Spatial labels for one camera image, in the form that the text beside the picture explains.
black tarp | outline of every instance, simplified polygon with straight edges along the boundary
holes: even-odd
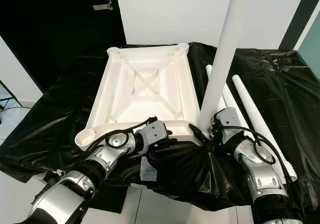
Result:
[[[199,105],[206,90],[207,64],[216,48],[190,43],[188,60]],[[69,169],[82,152],[74,143],[84,129],[106,66],[103,49],[87,50],[46,92],[0,147],[0,170],[26,182],[48,170]],[[320,82],[295,51],[239,49],[227,79],[238,74],[264,117],[286,159],[294,166],[295,182],[307,213],[319,212]],[[139,155],[122,157],[106,183],[148,188],[172,199],[207,210],[250,204],[244,171],[233,158],[218,155],[212,146],[174,142],[150,150],[157,182],[140,181]]]

black door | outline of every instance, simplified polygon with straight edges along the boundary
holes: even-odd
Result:
[[[0,0],[0,34],[46,91],[88,46],[126,43],[118,1],[101,7],[109,1]]]

floor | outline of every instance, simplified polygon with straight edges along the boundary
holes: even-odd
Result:
[[[3,98],[3,93],[0,88],[1,98]],[[15,106],[19,106],[19,104],[10,100],[6,108]],[[0,113],[2,120],[2,124],[0,124],[0,145],[28,111],[29,109],[25,108],[13,108]],[[34,178],[23,184],[0,172],[0,223],[8,224],[23,221],[31,208],[30,203],[34,196],[43,187],[44,184]],[[204,211],[189,203],[174,201],[151,190],[137,187],[129,187],[124,202],[121,214],[90,208],[82,223],[253,223],[249,206],[235,206],[215,212]]]

white square tray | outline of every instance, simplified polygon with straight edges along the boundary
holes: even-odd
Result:
[[[103,134],[157,116],[171,138],[195,142],[199,105],[187,60],[189,45],[109,48],[109,59],[84,130],[75,143],[82,149]]]

white wall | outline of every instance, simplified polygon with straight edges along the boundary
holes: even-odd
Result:
[[[118,0],[128,44],[217,46],[229,0]],[[239,48],[277,49],[300,0],[250,0]]]
[[[42,96],[40,89],[1,37],[0,80],[24,106],[30,107]]]

